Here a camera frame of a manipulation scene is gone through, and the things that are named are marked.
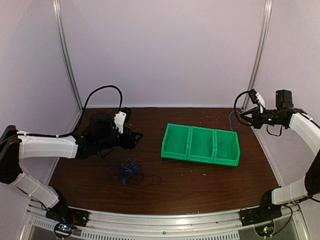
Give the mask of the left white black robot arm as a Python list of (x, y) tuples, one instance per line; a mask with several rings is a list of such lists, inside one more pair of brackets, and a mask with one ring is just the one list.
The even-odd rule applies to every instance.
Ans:
[(69, 221), (72, 211), (62, 194), (23, 171), (20, 160), (41, 157), (84, 160), (114, 147), (134, 149), (143, 134), (125, 127), (129, 117), (124, 111), (115, 116), (97, 112), (82, 132), (66, 135), (28, 133), (18, 131), (14, 125), (7, 126), (0, 137), (0, 182), (14, 185), (37, 199), (61, 222)]

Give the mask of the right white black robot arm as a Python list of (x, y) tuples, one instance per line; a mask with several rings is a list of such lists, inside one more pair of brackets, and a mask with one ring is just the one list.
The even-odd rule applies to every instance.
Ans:
[(306, 157), (306, 163), (298, 163), (303, 160), (305, 151), (292, 145), (293, 152), (290, 154), (293, 157), (292, 164), (295, 167), (302, 167), (306, 173), (286, 186), (268, 190), (263, 194), (256, 216), (259, 220), (266, 221), (285, 204), (297, 204), (319, 194), (320, 127), (303, 109), (294, 107), (292, 92), (289, 90), (276, 91), (274, 109), (267, 109), (262, 95), (253, 88), (241, 94), (248, 95), (256, 107), (241, 112), (236, 119), (241, 125), (253, 129), (278, 182), (281, 182), (282, 178), (267, 143), (259, 132), (262, 127), (280, 126), (282, 129), (290, 129), (304, 141), (304, 146), (310, 151)]

